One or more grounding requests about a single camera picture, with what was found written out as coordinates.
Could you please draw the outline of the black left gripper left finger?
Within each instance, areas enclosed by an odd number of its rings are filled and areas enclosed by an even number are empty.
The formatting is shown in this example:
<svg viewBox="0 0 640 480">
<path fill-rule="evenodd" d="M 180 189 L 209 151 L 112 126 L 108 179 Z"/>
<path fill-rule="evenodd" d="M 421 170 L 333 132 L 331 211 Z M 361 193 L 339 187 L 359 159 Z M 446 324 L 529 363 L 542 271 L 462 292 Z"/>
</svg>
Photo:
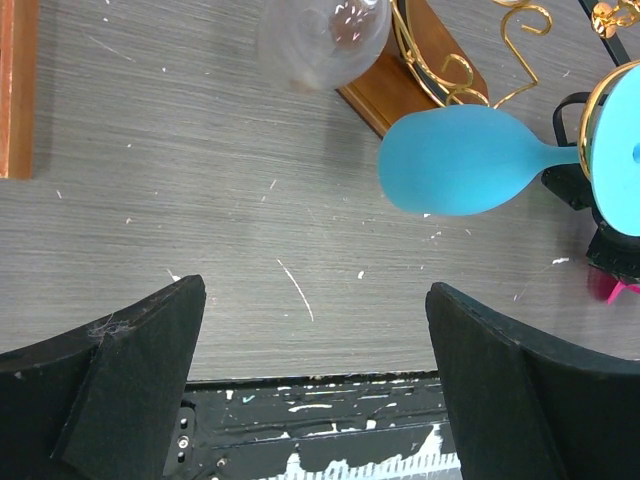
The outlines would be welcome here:
<svg viewBox="0 0 640 480">
<path fill-rule="evenodd" d="M 190 275 L 2 354 L 2 478 L 161 478 L 205 304 Z"/>
</svg>

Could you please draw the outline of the wooden compartment tray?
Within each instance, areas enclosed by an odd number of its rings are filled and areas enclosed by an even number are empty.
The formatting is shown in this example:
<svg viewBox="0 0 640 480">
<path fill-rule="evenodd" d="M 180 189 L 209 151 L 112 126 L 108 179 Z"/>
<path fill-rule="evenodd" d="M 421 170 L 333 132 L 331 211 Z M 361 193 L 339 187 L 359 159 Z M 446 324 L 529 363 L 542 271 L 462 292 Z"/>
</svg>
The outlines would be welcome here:
<svg viewBox="0 0 640 480">
<path fill-rule="evenodd" d="M 1 3 L 1 177 L 33 171 L 39 2 Z"/>
</svg>

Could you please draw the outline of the blue wine glass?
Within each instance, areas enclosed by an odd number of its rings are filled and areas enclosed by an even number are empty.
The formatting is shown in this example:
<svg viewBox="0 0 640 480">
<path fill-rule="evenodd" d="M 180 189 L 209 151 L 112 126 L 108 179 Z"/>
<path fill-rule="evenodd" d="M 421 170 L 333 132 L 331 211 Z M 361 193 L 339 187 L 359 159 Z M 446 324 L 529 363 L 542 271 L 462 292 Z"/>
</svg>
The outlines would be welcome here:
<svg viewBox="0 0 640 480">
<path fill-rule="evenodd" d="M 610 72 L 588 95 L 574 146 L 542 142 L 509 113 L 462 104 L 412 113 L 378 153 L 381 188 L 410 213 L 465 216 L 518 195 L 541 171 L 577 164 L 615 231 L 639 233 L 639 64 Z"/>
</svg>

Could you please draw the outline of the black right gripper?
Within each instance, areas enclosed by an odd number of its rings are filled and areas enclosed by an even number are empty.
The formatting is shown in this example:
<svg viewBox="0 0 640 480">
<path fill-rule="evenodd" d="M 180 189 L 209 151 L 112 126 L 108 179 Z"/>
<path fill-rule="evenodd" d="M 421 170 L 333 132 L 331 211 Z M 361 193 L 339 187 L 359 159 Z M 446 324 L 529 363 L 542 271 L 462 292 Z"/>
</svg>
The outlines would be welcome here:
<svg viewBox="0 0 640 480">
<path fill-rule="evenodd" d="M 639 279 L 639 237 L 621 234 L 604 221 L 597 224 L 586 257 L 593 267 L 618 280 Z"/>
</svg>

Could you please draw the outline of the pink wine glass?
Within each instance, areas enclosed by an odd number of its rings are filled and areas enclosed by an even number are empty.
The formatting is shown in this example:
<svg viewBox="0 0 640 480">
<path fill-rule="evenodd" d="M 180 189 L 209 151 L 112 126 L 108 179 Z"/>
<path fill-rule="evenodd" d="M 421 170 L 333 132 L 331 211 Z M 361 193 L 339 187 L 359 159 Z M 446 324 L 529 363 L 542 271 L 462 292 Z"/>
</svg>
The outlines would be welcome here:
<svg viewBox="0 0 640 480">
<path fill-rule="evenodd" d="M 587 288 L 591 295 L 600 301 L 611 305 L 624 291 L 639 293 L 639 285 L 618 279 L 599 269 L 591 267 L 587 276 Z"/>
</svg>

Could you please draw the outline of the gold wire wine glass rack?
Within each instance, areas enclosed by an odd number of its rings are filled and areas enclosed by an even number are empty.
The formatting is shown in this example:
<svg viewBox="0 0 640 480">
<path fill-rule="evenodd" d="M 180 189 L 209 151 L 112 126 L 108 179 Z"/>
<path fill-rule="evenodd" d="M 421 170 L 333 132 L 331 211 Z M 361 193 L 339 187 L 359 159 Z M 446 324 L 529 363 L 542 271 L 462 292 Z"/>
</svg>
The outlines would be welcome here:
<svg viewBox="0 0 640 480">
<path fill-rule="evenodd" d="M 638 3 L 635 1 L 620 1 L 615 5 L 610 5 L 605 2 L 585 2 L 584 9 L 591 17 L 593 30 L 600 36 L 614 60 L 614 69 L 633 62 L 628 58 L 624 48 L 618 44 L 616 33 L 619 29 L 630 27 L 638 22 Z M 396 42 L 400 48 L 401 58 L 419 87 L 430 98 L 432 106 L 428 110 L 462 104 L 476 104 L 502 110 L 499 103 L 490 102 L 484 93 L 474 88 L 474 70 L 465 57 L 456 53 L 447 56 L 448 62 L 457 63 L 464 70 L 466 78 L 462 82 L 444 80 L 439 74 L 433 72 L 424 61 L 413 34 L 408 28 L 408 14 L 404 5 L 400 2 L 394 2 L 392 13 L 392 27 Z M 342 94 L 362 114 L 370 126 L 381 135 L 383 140 L 394 123 L 412 113 L 398 115 L 389 120 L 384 119 L 378 110 L 376 102 L 365 94 L 368 86 L 368 80 L 360 80 L 344 88 Z M 582 116 L 587 97 L 593 90 L 572 94 L 566 98 L 566 103 L 581 105 Z M 552 123 L 556 134 L 556 141 L 551 144 L 552 146 L 566 147 L 577 144 L 580 124 L 577 140 L 568 142 L 565 137 L 563 119 L 560 112 L 554 113 Z M 535 177 L 543 179 L 552 192 L 564 199 L 573 208 L 580 209 L 584 206 L 597 208 L 590 189 L 590 182 L 579 165 L 571 164 L 547 168 Z"/>
</svg>

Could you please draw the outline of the clear wine glass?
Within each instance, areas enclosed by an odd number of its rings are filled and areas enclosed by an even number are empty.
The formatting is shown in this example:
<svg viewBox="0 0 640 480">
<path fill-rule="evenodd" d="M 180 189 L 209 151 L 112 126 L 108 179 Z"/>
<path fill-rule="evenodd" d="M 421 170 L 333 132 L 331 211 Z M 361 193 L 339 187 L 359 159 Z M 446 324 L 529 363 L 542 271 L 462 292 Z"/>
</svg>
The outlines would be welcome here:
<svg viewBox="0 0 640 480">
<path fill-rule="evenodd" d="M 376 62 L 391 20 L 389 1 L 266 1 L 256 34 L 262 77 L 293 92 L 345 86 Z"/>
</svg>

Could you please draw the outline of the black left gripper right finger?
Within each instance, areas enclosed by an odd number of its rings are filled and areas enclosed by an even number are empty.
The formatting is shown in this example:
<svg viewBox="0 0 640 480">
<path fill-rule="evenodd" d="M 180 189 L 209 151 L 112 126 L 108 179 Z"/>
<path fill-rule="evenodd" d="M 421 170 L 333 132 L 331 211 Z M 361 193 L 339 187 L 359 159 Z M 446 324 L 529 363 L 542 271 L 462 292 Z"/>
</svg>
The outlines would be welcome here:
<svg viewBox="0 0 640 480">
<path fill-rule="evenodd" d="M 425 308 L 463 478 L 638 478 L 638 362 L 562 340 L 443 282 Z"/>
</svg>

